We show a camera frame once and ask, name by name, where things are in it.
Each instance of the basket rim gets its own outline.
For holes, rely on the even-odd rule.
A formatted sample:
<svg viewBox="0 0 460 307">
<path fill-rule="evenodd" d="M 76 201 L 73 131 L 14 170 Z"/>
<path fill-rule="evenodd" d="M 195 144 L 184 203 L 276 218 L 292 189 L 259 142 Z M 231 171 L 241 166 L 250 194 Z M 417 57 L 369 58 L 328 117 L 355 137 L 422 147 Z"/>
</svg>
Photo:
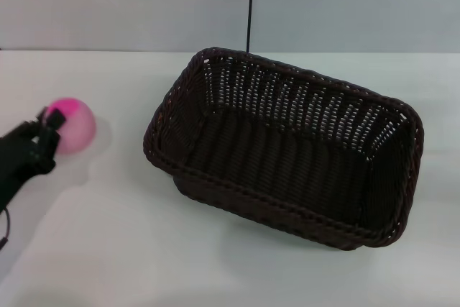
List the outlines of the basket rim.
<svg viewBox="0 0 460 307">
<path fill-rule="evenodd" d="M 160 114 L 167 110 L 172 110 L 173 104 L 170 100 L 172 95 L 177 94 L 177 96 L 180 97 L 181 94 L 183 94 L 184 88 L 179 90 L 178 87 L 182 85 L 185 77 L 193 77 L 197 69 L 202 66 L 205 59 L 216 57 L 250 60 L 263 68 L 276 68 L 277 71 L 280 71 L 281 73 L 295 75 L 305 79 L 306 81 L 324 85 L 325 87 L 334 87 L 342 90 L 344 93 L 354 93 L 355 95 L 358 93 L 360 96 L 362 96 L 363 100 L 369 99 L 374 102 L 380 102 L 384 105 L 396 108 L 397 110 L 401 111 L 410 121 L 412 121 L 418 129 L 416 136 L 418 137 L 419 143 L 418 146 L 413 145 L 413 151 L 410 155 L 410 168 L 413 169 L 413 175 L 415 177 L 412 179 L 413 183 L 409 184 L 408 181 L 404 187 L 404 190 L 400 193 L 397 206 L 395 206 L 397 211 L 393 215 L 392 219 L 388 222 L 388 224 L 383 226 L 380 230 L 371 230 L 361 226 L 346 224 L 342 221 L 330 219 L 322 214 L 317 214 L 316 212 L 311 211 L 306 207 L 297 206 L 295 204 L 287 203 L 276 198 L 263 195 L 253 188 L 237 185 L 231 181 L 216 178 L 194 168 L 189 168 L 184 164 L 171 160 L 166 155 L 164 155 L 161 149 L 158 147 L 158 142 L 153 140 L 154 137 L 158 137 L 154 136 L 154 133 L 161 131 L 161 125 L 163 122 L 161 122 L 161 119 L 159 121 Z M 420 167 L 420 159 L 423 152 L 423 136 L 424 133 L 422 121 L 417 112 L 411 106 L 397 98 L 382 96 L 369 89 L 362 88 L 361 86 L 356 86 L 346 81 L 341 81 L 339 79 L 321 75 L 320 73 L 317 73 L 313 70 L 298 68 L 293 65 L 270 60 L 244 51 L 211 47 L 205 50 L 201 50 L 192 57 L 192 60 L 189 62 L 188 66 L 184 69 L 180 77 L 174 83 L 173 87 L 166 94 L 163 102 L 156 110 L 155 115 L 153 116 L 152 121 L 147 128 L 147 131 L 145 132 L 144 153 L 147 159 L 153 165 L 166 171 L 169 174 L 177 175 L 181 178 L 188 178 L 193 180 L 198 179 L 201 183 L 206 183 L 210 187 L 218 188 L 222 193 L 225 191 L 240 193 L 243 196 L 254 198 L 260 203 L 268 203 L 271 206 L 278 207 L 290 213 L 294 213 L 310 223 L 317 224 L 319 226 L 325 227 L 330 231 L 336 232 L 338 235 L 345 236 L 351 242 L 363 244 L 368 247 L 381 247 L 392 244 L 398 240 L 407 224 L 408 214 L 410 207 L 412 206 L 413 194 L 415 192 L 415 186 Z"/>
</svg>

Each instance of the pink ball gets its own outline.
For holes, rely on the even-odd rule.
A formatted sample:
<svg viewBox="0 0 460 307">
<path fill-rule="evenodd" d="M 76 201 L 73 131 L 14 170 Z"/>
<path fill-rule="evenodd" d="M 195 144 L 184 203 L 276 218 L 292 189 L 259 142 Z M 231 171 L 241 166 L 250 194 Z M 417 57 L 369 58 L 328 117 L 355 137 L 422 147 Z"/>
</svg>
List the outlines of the pink ball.
<svg viewBox="0 0 460 307">
<path fill-rule="evenodd" d="M 56 152 L 73 154 L 89 146 L 96 134 L 96 119 L 89 107 L 76 98 L 61 98 L 48 107 L 46 116 L 55 109 L 65 116 L 64 125 L 57 131 L 60 141 Z"/>
</svg>

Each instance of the wire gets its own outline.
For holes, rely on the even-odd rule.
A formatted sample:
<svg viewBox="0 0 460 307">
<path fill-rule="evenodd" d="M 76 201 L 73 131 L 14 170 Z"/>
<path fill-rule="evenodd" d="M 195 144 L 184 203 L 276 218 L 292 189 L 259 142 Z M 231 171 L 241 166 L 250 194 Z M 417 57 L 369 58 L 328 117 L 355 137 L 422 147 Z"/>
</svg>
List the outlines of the wire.
<svg viewBox="0 0 460 307">
<path fill-rule="evenodd" d="M 252 0 L 249 0 L 249 10 L 247 14 L 247 36 L 246 36 L 246 52 L 249 53 L 251 43 L 251 19 L 252 19 Z"/>
<path fill-rule="evenodd" d="M 2 239 L 0 239 L 0 251 L 5 246 L 5 244 L 8 242 L 9 230 L 11 229 L 11 224 L 12 224 L 8 209 L 5 208 L 4 211 L 6 214 L 6 234 Z"/>
</svg>

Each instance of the brown wicker basket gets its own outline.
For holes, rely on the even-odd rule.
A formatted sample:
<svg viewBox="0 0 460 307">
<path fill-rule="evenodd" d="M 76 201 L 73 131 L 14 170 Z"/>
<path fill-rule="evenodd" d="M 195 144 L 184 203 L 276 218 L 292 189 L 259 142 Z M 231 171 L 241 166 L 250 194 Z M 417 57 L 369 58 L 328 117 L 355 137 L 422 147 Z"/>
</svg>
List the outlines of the brown wicker basket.
<svg viewBox="0 0 460 307">
<path fill-rule="evenodd" d="M 144 137 L 186 196 L 344 250 L 399 239 L 422 151 L 407 104 L 221 48 L 193 57 Z"/>
</svg>

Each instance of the pink and white ball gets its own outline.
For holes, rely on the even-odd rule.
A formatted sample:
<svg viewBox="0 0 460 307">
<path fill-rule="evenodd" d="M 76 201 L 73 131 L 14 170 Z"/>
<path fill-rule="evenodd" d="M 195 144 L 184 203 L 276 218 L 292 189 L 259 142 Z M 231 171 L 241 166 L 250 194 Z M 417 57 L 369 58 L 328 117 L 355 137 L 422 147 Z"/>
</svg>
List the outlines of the pink and white ball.
<svg viewBox="0 0 460 307">
<path fill-rule="evenodd" d="M 55 109 L 65 116 L 65 123 L 57 131 L 60 134 L 58 154 L 73 154 L 85 149 L 96 135 L 96 119 L 93 112 L 76 98 L 61 98 L 54 101 L 46 115 Z"/>
</svg>

